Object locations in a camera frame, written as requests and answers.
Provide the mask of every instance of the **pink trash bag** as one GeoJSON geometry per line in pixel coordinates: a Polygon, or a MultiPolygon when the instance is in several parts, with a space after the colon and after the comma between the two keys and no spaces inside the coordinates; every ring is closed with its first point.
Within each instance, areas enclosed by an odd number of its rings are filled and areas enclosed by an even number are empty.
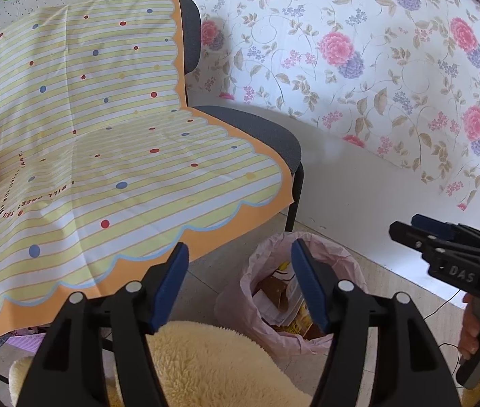
{"type": "Polygon", "coordinates": [[[354,282],[367,292],[366,280],[352,255],[340,245],[305,232],[275,234],[261,242],[242,269],[240,281],[230,282],[216,300],[214,314],[225,327],[234,329],[277,358],[327,353],[332,335],[307,341],[300,335],[276,332],[268,326],[253,303],[255,286],[285,261],[291,260],[291,245],[303,239],[316,260],[332,266],[339,279],[354,282]]]}

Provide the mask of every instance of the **tile floor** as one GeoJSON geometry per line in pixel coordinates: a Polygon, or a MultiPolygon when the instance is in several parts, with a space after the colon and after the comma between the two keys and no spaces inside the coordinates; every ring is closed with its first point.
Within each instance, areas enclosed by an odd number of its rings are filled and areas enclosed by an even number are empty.
{"type": "MultiPolygon", "coordinates": [[[[250,233],[216,249],[203,258],[194,261],[189,266],[188,274],[182,285],[180,295],[173,308],[171,319],[186,319],[210,325],[217,325],[214,317],[214,303],[217,295],[223,290],[229,280],[237,279],[244,262],[253,252],[259,242],[266,237],[280,232],[285,226],[285,216],[282,214],[272,218],[266,224],[250,233]]],[[[311,231],[301,224],[295,225],[296,231],[311,231]]],[[[409,293],[417,304],[421,314],[434,312],[444,300],[417,285],[398,277],[364,257],[353,253],[358,260],[368,289],[375,295],[391,296],[398,291],[409,293]]],[[[462,310],[446,304],[437,314],[428,318],[427,323],[438,344],[457,344],[461,326],[462,310]]],[[[374,380],[376,363],[377,332],[371,331],[366,353],[366,363],[357,407],[367,407],[374,380]]],[[[442,352],[450,368],[453,370],[458,359],[458,352],[450,346],[442,346],[442,352]]],[[[0,348],[0,373],[8,375],[11,363],[27,353],[9,345],[0,348]]],[[[106,373],[111,371],[113,356],[104,352],[106,373]]],[[[317,387],[321,371],[325,364],[325,355],[295,356],[292,359],[277,361],[277,365],[300,389],[313,394],[317,387]]],[[[0,398],[6,405],[11,405],[8,388],[0,382],[0,398]]]]}

